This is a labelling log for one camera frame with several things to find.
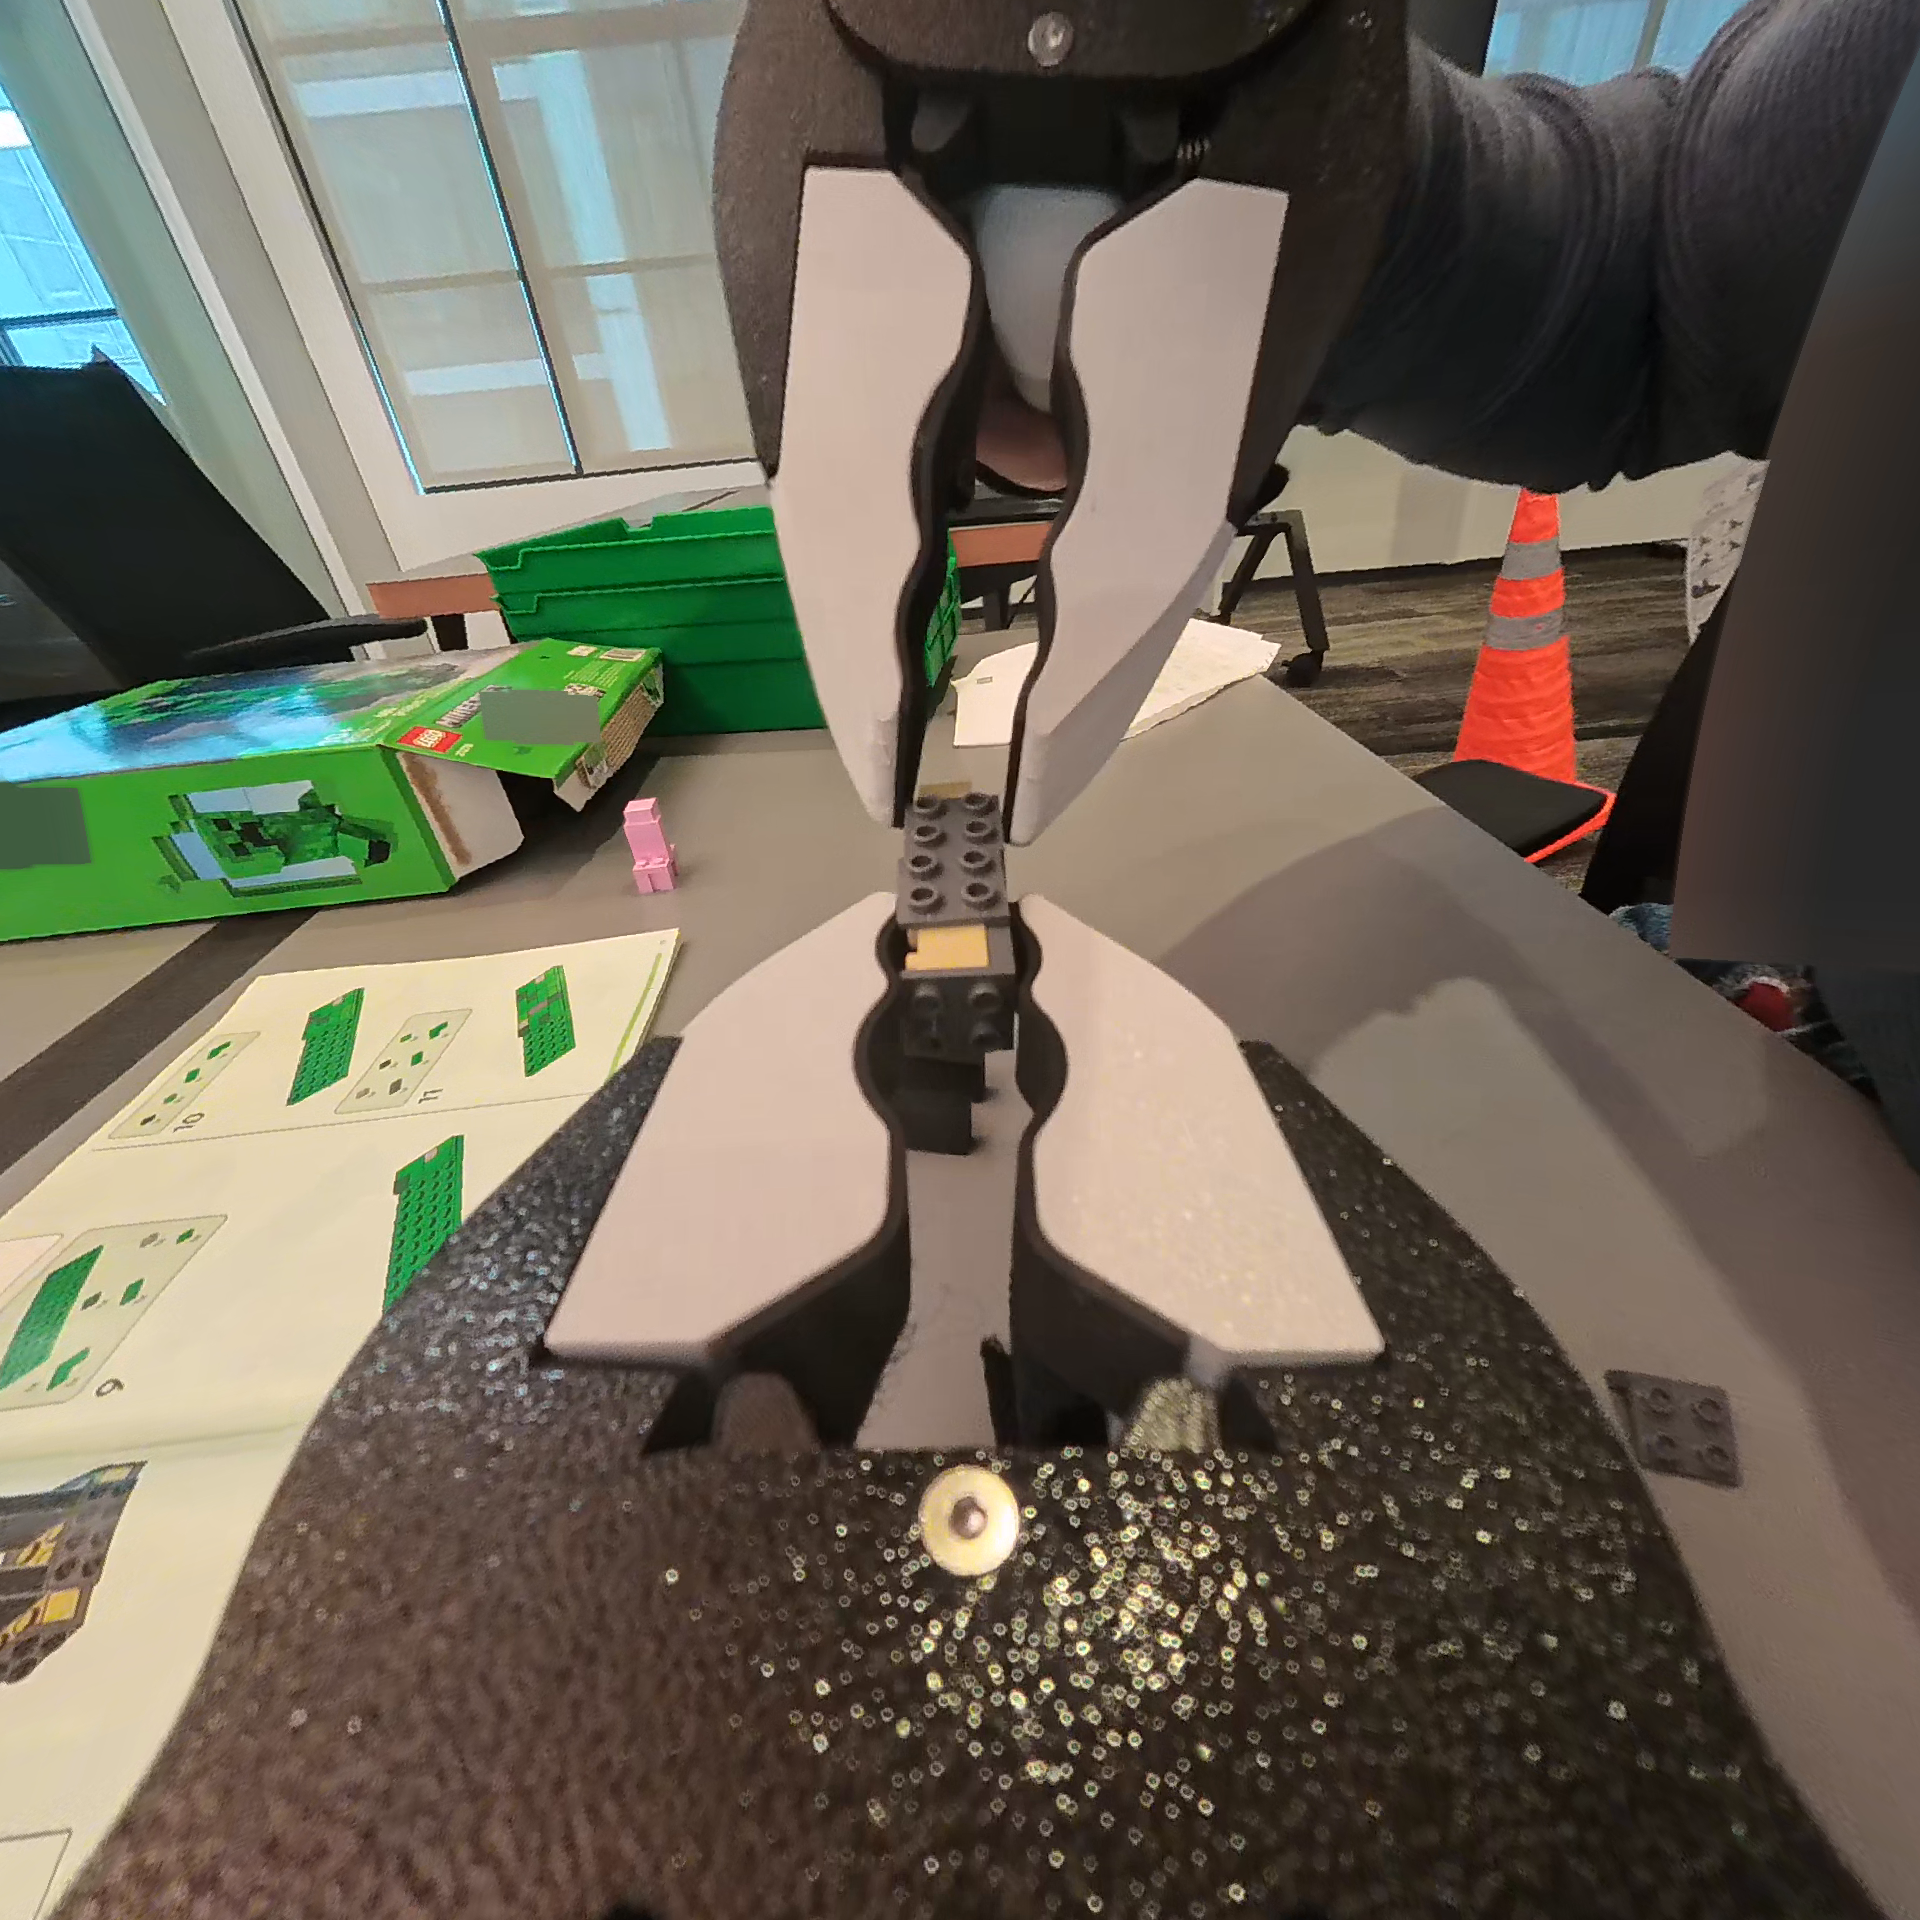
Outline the large window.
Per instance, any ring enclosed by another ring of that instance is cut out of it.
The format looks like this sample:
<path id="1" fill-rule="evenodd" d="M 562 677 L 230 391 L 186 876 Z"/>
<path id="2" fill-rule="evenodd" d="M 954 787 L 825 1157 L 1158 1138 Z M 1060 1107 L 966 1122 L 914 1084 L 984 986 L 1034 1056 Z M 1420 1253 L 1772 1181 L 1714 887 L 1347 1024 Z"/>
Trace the large window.
<path id="1" fill-rule="evenodd" d="M 751 452 L 713 257 L 732 2 L 248 2 L 420 492 Z"/>

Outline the grey and tan brick assembly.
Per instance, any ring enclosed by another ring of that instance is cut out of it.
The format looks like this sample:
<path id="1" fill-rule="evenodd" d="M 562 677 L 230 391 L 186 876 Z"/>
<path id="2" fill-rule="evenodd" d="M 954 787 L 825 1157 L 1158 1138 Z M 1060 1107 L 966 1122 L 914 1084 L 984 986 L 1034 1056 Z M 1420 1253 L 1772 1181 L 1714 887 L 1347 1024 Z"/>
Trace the grey and tan brick assembly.
<path id="1" fill-rule="evenodd" d="M 943 789 L 907 805 L 890 953 L 886 1019 L 905 1145 L 963 1159 L 988 1060 L 1017 1043 L 1017 917 L 994 796 Z"/>

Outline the green plastic bin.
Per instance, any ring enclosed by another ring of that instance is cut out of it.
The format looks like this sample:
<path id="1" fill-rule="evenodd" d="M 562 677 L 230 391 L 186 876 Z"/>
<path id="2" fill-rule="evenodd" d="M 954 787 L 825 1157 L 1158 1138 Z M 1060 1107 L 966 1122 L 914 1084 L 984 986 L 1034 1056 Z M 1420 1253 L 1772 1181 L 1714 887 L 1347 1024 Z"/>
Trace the green plastic bin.
<path id="1" fill-rule="evenodd" d="M 655 649 L 663 661 L 658 736 L 809 732 L 825 725 L 799 620 L 724 628 L 594 633 L 561 639 L 596 648 Z"/>
<path id="2" fill-rule="evenodd" d="M 784 577 L 772 511 L 665 513 L 602 519 L 479 552 L 498 597 L 718 585 Z"/>
<path id="3" fill-rule="evenodd" d="M 497 609 L 516 641 L 580 641 L 594 633 L 660 633 L 756 621 L 795 626 L 794 602 L 777 573 L 713 584 L 502 589 Z"/>

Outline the flat dark grey plate brick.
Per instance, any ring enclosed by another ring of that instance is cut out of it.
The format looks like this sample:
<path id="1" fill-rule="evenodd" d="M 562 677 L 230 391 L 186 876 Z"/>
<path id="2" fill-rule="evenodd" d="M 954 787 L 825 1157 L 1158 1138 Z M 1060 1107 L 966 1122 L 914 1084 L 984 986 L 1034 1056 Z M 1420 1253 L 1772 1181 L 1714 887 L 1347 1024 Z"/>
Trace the flat dark grey plate brick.
<path id="1" fill-rule="evenodd" d="M 1607 1372 L 1604 1385 L 1644 1475 L 1742 1485 L 1736 1409 L 1722 1387 L 1622 1369 Z"/>

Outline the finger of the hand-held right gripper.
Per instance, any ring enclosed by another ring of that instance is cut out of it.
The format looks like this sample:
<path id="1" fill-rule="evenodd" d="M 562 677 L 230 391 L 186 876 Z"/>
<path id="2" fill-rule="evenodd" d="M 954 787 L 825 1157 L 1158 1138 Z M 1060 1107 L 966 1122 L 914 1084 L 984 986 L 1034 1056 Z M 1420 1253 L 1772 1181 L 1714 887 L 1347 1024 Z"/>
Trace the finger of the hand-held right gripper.
<path id="1" fill-rule="evenodd" d="M 977 341 L 977 263 L 903 179 L 811 164 L 771 498 L 808 672 L 860 805 L 899 825 L 936 585 L 929 427 Z"/>
<path id="2" fill-rule="evenodd" d="M 1194 179 L 1072 261 L 1056 391 L 1078 404 L 1079 466 L 1015 715 L 1014 845 L 1114 757 L 1227 549 L 1287 215 L 1286 189 Z"/>

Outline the narrow window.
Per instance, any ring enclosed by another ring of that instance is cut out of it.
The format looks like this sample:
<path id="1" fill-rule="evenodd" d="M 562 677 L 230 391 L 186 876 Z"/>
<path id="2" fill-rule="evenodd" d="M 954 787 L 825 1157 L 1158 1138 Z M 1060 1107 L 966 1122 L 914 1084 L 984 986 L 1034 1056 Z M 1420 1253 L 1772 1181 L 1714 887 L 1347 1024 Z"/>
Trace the narrow window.
<path id="1" fill-rule="evenodd" d="M 80 232 L 3 97 L 3 364 L 83 369 L 111 359 L 154 399 L 150 370 Z"/>

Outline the pale green instruction booklet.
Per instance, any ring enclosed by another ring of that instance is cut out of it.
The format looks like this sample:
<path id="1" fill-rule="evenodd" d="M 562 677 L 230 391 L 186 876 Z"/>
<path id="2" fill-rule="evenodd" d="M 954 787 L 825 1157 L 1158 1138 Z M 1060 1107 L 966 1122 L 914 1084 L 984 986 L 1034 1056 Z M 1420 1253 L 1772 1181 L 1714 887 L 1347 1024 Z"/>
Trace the pale green instruction booklet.
<path id="1" fill-rule="evenodd" d="M 55 1911 L 348 1361 L 642 1044 L 680 945 L 264 977 L 4 1213 L 4 1916 Z"/>

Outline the wooden table with black legs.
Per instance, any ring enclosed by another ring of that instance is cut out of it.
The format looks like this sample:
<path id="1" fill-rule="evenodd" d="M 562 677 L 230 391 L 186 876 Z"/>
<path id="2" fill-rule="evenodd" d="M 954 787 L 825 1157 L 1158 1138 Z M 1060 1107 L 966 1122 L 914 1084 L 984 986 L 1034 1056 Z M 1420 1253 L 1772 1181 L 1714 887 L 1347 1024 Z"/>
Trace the wooden table with black legs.
<path id="1" fill-rule="evenodd" d="M 1328 661 L 1328 620 L 1322 589 L 1313 569 L 1313 549 L 1306 531 L 1306 514 L 1281 505 L 1289 485 L 1289 471 L 1275 466 L 1263 495 L 1256 498 L 1256 514 L 1239 529 L 1244 552 L 1232 577 L 1218 588 L 1215 620 L 1231 621 L 1241 597 L 1252 585 L 1274 541 L 1287 546 L 1291 595 L 1303 628 L 1303 651 L 1270 671 L 1270 677 L 1287 688 L 1307 688 L 1320 682 Z M 951 524 L 951 549 L 959 561 L 967 597 L 984 597 L 990 628 L 1004 628 L 1010 616 L 1010 589 L 1036 579 L 1041 552 L 1056 505 L 1017 496 L 979 496 Z M 447 648 L 466 644 L 466 618 L 497 612 L 495 588 L 482 569 L 459 572 L 450 562 L 368 588 L 368 602 L 380 618 L 424 618 Z"/>

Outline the green cardboard toy box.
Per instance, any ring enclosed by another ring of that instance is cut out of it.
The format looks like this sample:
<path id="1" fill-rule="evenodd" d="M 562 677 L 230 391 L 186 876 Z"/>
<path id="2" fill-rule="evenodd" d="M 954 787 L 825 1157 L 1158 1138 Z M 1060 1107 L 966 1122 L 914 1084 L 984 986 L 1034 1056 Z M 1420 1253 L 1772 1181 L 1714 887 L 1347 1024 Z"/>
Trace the green cardboard toy box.
<path id="1" fill-rule="evenodd" d="M 663 705 L 655 648 L 159 682 L 3 741 L 3 938 L 442 896 L 583 810 Z"/>

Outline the black seat with orange trim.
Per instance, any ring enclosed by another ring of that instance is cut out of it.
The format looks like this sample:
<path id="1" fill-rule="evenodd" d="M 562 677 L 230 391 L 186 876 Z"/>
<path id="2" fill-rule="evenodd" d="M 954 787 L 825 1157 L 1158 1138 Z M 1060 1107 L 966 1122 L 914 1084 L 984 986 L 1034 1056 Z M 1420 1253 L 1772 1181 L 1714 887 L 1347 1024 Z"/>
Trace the black seat with orange trim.
<path id="1" fill-rule="evenodd" d="M 1529 864 L 1598 834 L 1617 805 L 1609 789 L 1535 775 L 1497 760 L 1449 760 L 1412 781 Z"/>

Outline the orange traffic cone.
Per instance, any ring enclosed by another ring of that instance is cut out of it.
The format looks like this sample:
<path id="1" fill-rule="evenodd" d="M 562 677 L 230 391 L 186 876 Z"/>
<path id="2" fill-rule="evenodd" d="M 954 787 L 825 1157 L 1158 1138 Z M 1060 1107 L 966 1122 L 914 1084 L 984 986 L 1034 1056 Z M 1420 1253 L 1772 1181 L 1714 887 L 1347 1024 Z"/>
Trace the orange traffic cone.
<path id="1" fill-rule="evenodd" d="M 1457 762 L 1578 780 L 1559 501 L 1523 489 L 1457 735 Z"/>

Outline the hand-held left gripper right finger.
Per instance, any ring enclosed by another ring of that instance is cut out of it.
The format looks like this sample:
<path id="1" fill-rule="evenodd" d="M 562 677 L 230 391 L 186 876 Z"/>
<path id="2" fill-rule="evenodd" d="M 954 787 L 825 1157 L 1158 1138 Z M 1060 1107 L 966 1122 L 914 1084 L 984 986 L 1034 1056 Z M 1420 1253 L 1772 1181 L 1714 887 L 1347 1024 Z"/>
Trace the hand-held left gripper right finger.
<path id="1" fill-rule="evenodd" d="M 1227 1024 L 1043 896 L 1017 909 L 1015 1435 L 1103 1445 L 1145 1389 L 1216 1413 L 1244 1377 L 1386 1337 Z"/>

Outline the black office chair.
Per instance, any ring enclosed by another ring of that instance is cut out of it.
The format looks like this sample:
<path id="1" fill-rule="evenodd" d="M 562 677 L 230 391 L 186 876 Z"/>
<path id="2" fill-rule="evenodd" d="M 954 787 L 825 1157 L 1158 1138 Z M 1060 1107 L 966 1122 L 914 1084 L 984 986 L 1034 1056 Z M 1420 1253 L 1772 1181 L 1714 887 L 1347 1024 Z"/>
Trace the black office chair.
<path id="1" fill-rule="evenodd" d="M 119 687 L 332 666 L 420 618 L 327 616 L 111 359 L 3 370 L 4 565 Z"/>

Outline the white paper sheet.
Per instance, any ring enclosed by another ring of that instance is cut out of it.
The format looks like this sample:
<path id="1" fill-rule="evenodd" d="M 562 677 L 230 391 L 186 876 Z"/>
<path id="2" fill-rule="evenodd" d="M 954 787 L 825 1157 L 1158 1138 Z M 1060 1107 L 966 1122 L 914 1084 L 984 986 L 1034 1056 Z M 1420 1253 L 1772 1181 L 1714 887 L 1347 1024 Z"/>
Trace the white paper sheet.
<path id="1" fill-rule="evenodd" d="M 1014 739 L 1017 692 L 1034 672 L 1041 644 L 1026 641 L 984 657 L 954 684 L 954 746 L 959 751 L 1006 748 Z M 1206 618 L 1187 621 L 1152 691 L 1147 691 L 1128 739 L 1182 715 L 1222 691 L 1259 679 L 1281 659 L 1275 641 Z"/>

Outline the person's right forearm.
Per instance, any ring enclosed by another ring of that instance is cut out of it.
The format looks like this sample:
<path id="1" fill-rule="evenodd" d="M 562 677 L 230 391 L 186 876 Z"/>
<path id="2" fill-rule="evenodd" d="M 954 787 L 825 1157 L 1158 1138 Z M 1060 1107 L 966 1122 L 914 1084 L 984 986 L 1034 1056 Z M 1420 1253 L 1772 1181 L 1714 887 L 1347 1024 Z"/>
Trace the person's right forearm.
<path id="1" fill-rule="evenodd" d="M 1396 203 L 1302 425 L 1487 485 L 1766 459 L 1914 67 L 1916 2 L 1742 8 L 1688 76 L 1409 47 Z"/>

